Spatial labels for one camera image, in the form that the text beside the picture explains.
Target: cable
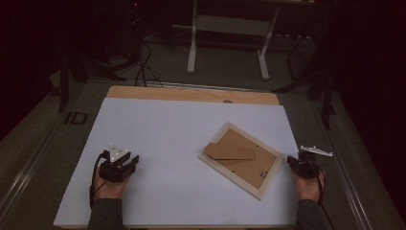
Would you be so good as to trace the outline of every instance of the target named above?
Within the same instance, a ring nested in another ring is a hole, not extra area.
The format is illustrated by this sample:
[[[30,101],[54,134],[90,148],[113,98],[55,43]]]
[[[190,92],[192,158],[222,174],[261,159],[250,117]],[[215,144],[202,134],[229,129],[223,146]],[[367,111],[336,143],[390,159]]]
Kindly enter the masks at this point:
[[[99,162],[102,159],[102,155],[103,155],[103,153],[99,155],[98,159],[96,160],[95,167],[93,168],[92,184],[90,185],[90,188],[89,188],[90,209],[93,208],[93,203],[95,201],[95,193],[93,192],[95,190],[95,177],[96,177],[96,171],[97,171]]]
[[[326,218],[327,218],[327,220],[328,220],[328,223],[329,223],[331,229],[332,229],[332,230],[335,230],[334,224],[332,223],[332,220],[331,220],[331,217],[329,216],[329,214],[328,214],[328,212],[327,212],[325,206],[323,205],[323,196],[324,196],[324,194],[325,194],[326,187],[327,187],[326,175],[325,175],[325,173],[324,173],[322,170],[319,170],[319,173],[321,173],[321,174],[323,175],[323,178],[325,179],[325,181],[324,181],[325,183],[324,183],[324,186],[323,186],[322,181],[321,181],[320,178],[319,178],[319,173],[316,172],[316,169],[314,168],[313,163],[310,161],[310,159],[308,158],[307,155],[304,154],[304,156],[305,156],[305,158],[306,158],[305,161],[310,165],[311,169],[312,169],[313,172],[315,173],[316,179],[317,179],[317,183],[318,183],[318,185],[319,185],[320,196],[319,196],[319,200],[317,201],[317,204],[318,204],[320,207],[322,207],[322,210],[323,210],[323,212],[324,212],[325,215],[326,215]]]

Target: white mount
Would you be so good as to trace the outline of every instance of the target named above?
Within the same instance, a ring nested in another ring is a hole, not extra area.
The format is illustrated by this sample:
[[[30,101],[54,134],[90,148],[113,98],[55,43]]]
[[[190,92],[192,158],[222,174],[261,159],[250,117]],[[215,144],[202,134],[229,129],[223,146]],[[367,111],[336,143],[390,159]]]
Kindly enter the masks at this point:
[[[313,153],[326,155],[326,156],[332,156],[332,152],[326,152],[326,151],[323,151],[321,149],[317,149],[316,147],[312,148],[312,147],[301,146],[301,150],[306,150],[306,151],[310,151],[310,152],[313,152]]]
[[[115,162],[128,153],[127,149],[122,149],[110,143],[110,161]]]

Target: black cable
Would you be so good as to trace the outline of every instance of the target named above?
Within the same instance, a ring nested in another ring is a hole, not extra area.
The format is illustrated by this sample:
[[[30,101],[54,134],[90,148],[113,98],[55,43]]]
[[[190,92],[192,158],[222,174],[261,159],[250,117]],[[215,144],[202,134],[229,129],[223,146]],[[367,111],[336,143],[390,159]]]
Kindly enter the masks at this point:
[[[135,86],[137,86],[138,78],[140,77],[141,73],[143,73],[144,86],[147,86],[146,79],[145,79],[145,73],[144,73],[144,67],[145,67],[146,63],[148,62],[148,60],[149,60],[149,58],[151,56],[151,49],[144,42],[142,43],[142,45],[144,45],[144,46],[146,46],[148,48],[148,55],[147,55],[147,58],[145,59],[144,62],[142,62],[142,58],[140,57],[141,68],[138,71],[137,76],[135,77]]]
[[[95,177],[96,177],[96,171],[97,171],[99,162],[102,159],[102,155],[103,155],[103,153],[99,155],[98,159],[96,160],[95,167],[93,168],[92,184],[90,185],[90,189],[89,189],[90,209],[93,208],[93,202],[95,201],[95,193],[93,192],[95,190]]]
[[[102,188],[102,186],[105,184],[105,182],[107,182],[107,180],[104,180],[104,182],[99,186],[99,188],[93,193],[93,195],[95,195],[99,189]]]
[[[305,158],[306,158],[305,161],[310,165],[311,169],[313,170],[314,174],[316,175],[317,183],[318,183],[318,185],[319,185],[320,196],[319,196],[319,200],[317,201],[317,204],[318,204],[320,207],[322,207],[322,210],[323,210],[323,212],[324,212],[325,215],[326,215],[326,218],[327,218],[327,220],[328,220],[328,223],[329,223],[331,229],[332,229],[332,230],[335,230],[334,225],[332,224],[332,220],[331,220],[331,218],[330,218],[330,216],[329,216],[329,214],[328,214],[328,212],[327,212],[325,206],[323,205],[323,196],[324,196],[324,194],[325,194],[326,187],[327,187],[326,175],[325,175],[325,173],[324,173],[322,170],[319,170],[319,173],[321,173],[321,174],[323,175],[324,179],[325,179],[325,181],[324,181],[324,182],[325,182],[325,184],[324,184],[325,186],[323,187],[322,181],[321,181],[320,178],[319,178],[319,173],[317,173],[317,172],[316,172],[316,169],[314,169],[313,163],[311,163],[310,159],[308,159],[307,156],[306,156]]]
[[[151,73],[151,75],[159,82],[159,84],[161,84],[161,87],[164,88],[164,85],[163,85],[162,82],[159,80],[159,79],[161,78],[161,74],[160,74],[158,71],[156,71],[156,70],[152,70],[152,68],[149,66],[149,64],[148,64],[147,62],[146,62],[146,64],[145,64],[145,66],[146,66],[147,70],[149,70],[149,73]]]

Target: dark background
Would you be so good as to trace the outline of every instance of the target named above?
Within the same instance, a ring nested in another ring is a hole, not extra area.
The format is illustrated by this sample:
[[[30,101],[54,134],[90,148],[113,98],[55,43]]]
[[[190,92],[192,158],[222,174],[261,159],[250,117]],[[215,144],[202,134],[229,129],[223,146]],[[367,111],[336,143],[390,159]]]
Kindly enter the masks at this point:
[[[172,22],[190,24],[191,2],[149,1],[145,19],[169,37]],[[406,221],[406,156],[401,146],[406,136],[405,4],[355,1],[344,5],[347,9],[335,18],[320,44],[319,58],[331,59],[340,67],[335,89]],[[99,6],[101,11],[107,9]],[[90,0],[2,3],[0,140],[51,92],[49,76],[59,68],[61,30],[75,41],[71,44],[75,49],[91,58],[105,58],[106,41],[97,39],[99,25]],[[116,33],[114,27],[109,30]]]

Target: cardboard piece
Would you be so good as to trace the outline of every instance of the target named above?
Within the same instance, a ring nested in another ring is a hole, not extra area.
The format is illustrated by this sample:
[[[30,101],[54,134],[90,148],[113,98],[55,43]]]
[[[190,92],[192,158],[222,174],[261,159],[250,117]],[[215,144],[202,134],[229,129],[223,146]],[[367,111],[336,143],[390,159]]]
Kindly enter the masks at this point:
[[[214,142],[221,147],[254,150],[255,159],[213,159],[206,149],[199,158],[261,200],[282,162],[282,154],[232,124],[227,124],[214,138]]]
[[[210,143],[204,152],[215,160],[254,160],[254,149]]]

